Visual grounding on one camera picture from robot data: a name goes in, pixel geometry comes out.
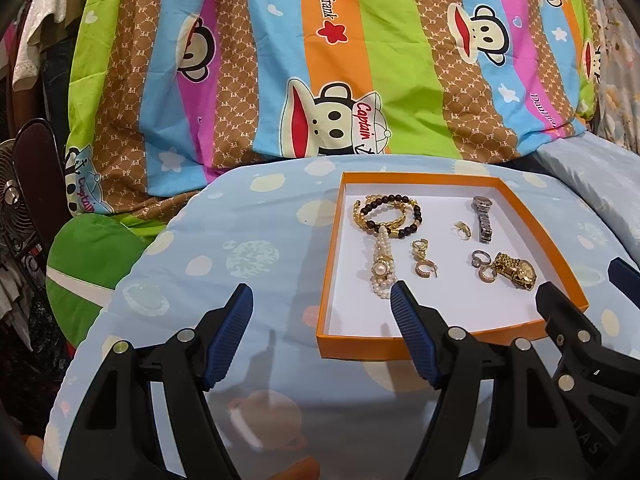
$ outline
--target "large pearl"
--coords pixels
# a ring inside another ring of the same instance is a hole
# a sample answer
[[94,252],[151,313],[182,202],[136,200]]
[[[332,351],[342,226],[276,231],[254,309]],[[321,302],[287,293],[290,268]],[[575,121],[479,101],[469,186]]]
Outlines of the large pearl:
[[389,272],[389,268],[385,262],[376,262],[373,264],[373,272],[377,276],[385,276]]

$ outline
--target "gold watch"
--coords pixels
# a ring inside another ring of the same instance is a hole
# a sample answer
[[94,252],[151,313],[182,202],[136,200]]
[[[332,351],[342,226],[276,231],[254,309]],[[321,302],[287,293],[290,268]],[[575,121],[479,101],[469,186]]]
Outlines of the gold watch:
[[536,271],[527,260],[511,258],[505,253],[498,253],[492,267],[499,274],[509,278],[515,285],[532,290],[536,285]]

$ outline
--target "red star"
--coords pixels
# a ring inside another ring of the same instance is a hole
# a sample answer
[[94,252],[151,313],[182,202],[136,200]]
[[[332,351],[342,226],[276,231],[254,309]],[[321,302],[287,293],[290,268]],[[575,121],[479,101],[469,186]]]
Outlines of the red star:
[[324,20],[324,27],[316,30],[318,36],[324,36],[327,43],[335,44],[340,41],[347,43],[349,38],[345,35],[347,28],[344,25],[334,25],[329,20]]

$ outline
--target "orange box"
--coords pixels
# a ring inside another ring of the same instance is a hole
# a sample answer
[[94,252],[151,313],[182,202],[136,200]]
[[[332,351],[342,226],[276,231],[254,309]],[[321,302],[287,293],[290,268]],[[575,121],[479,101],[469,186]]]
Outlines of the orange box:
[[[505,252],[530,261],[538,274],[536,287],[552,281],[580,310],[587,309],[587,299],[556,245],[499,178],[344,173],[316,329],[322,357],[361,361],[410,358],[389,301],[378,298],[368,282],[374,237],[353,221],[354,200],[363,200],[368,194],[398,192],[418,200],[423,223],[411,238],[392,240],[396,274],[399,280],[407,282],[418,303],[437,308],[450,326],[462,326],[481,341],[505,345],[517,337],[535,340],[546,335],[545,322],[535,311],[535,290],[519,289],[503,276],[492,284],[483,283],[467,257],[474,250],[486,251],[492,257]],[[489,212],[494,231],[490,244],[478,240],[478,221],[471,207],[476,194],[494,201]],[[471,227],[472,240],[458,237],[453,228],[456,220]],[[411,241],[420,238],[430,242],[427,258],[438,264],[437,278],[425,280],[413,272]]]

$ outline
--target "dark jeans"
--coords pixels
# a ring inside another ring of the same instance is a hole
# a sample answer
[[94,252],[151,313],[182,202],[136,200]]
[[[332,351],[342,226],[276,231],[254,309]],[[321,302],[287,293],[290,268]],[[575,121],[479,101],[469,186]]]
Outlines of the dark jeans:
[[60,156],[64,155],[69,137],[69,78],[74,57],[76,38],[67,38],[42,53],[42,83],[49,111],[49,122],[53,127]]

